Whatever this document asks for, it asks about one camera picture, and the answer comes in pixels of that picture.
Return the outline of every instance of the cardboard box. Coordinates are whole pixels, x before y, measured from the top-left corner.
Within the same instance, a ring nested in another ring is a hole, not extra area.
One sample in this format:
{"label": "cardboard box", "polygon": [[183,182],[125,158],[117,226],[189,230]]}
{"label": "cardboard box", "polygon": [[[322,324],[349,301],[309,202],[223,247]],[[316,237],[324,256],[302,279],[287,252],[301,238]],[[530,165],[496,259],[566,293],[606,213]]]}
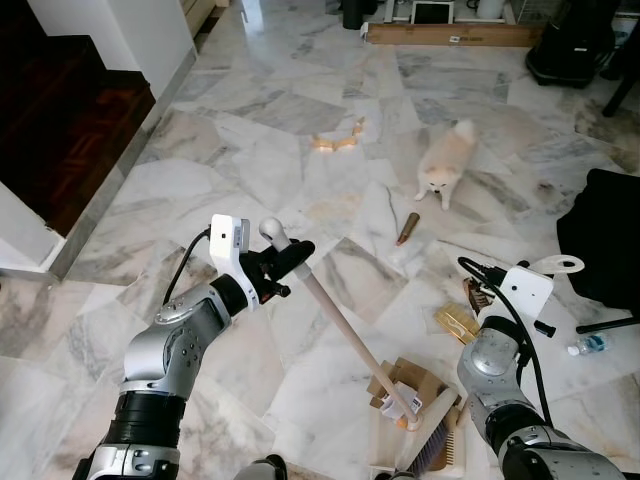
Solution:
{"label": "cardboard box", "polygon": [[525,25],[369,24],[367,41],[384,45],[466,45],[533,47],[542,27]]}
{"label": "cardboard box", "polygon": [[[381,366],[393,383],[402,382],[416,390],[423,408],[430,405],[441,389],[447,386],[429,370],[402,357],[396,360],[395,365],[385,360]],[[371,378],[367,392],[372,395],[369,405],[374,408],[380,408],[382,406],[382,398],[387,394],[387,391],[376,377]]]}

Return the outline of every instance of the white container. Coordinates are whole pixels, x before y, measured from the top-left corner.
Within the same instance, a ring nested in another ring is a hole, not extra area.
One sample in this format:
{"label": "white container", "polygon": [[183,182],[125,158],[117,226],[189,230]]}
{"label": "white container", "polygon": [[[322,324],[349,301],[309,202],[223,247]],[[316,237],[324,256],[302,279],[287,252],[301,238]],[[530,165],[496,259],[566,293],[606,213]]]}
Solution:
{"label": "white container", "polygon": [[478,4],[478,18],[496,20],[502,18],[505,0],[480,0]]}

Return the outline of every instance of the dog fur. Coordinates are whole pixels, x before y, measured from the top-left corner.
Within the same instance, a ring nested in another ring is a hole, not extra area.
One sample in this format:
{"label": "dog fur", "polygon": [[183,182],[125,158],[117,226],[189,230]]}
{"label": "dog fur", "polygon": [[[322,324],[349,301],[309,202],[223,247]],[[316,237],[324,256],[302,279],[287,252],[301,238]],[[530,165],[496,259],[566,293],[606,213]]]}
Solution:
{"label": "dog fur", "polygon": [[418,167],[418,194],[422,200],[432,191],[442,196],[442,209],[449,210],[451,195],[476,149],[478,137],[471,120],[461,120],[431,145]]}

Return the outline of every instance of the wooden staircase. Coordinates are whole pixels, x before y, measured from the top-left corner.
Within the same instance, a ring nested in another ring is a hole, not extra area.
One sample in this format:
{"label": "wooden staircase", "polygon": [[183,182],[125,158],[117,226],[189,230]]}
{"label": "wooden staircase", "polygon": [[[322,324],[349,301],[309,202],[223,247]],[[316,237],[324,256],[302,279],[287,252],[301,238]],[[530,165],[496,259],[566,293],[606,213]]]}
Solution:
{"label": "wooden staircase", "polygon": [[26,0],[0,5],[0,182],[67,236],[155,100],[107,70],[89,36],[47,37]]}

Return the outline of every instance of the broom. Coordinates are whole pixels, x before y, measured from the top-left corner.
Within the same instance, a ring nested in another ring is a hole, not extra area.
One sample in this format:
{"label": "broom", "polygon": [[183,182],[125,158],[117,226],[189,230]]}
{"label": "broom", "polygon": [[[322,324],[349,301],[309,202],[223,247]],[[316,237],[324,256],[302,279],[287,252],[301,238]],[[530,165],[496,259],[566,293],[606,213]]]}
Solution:
{"label": "broom", "polygon": [[[278,252],[287,248],[291,243],[284,232],[282,223],[276,218],[265,218],[260,222],[259,231]],[[398,393],[389,376],[378,364],[342,312],[331,300],[329,294],[318,282],[309,266],[303,263],[294,270],[294,273],[309,289],[329,318],[334,321],[389,396],[401,408],[405,419],[404,426],[407,431],[396,457],[396,469],[404,471],[411,468],[412,473],[419,476],[428,469],[429,465],[438,457],[445,446],[448,430],[442,419],[456,401],[457,392],[447,388],[431,405],[423,412],[421,411],[420,415],[416,415],[405,399]]]}

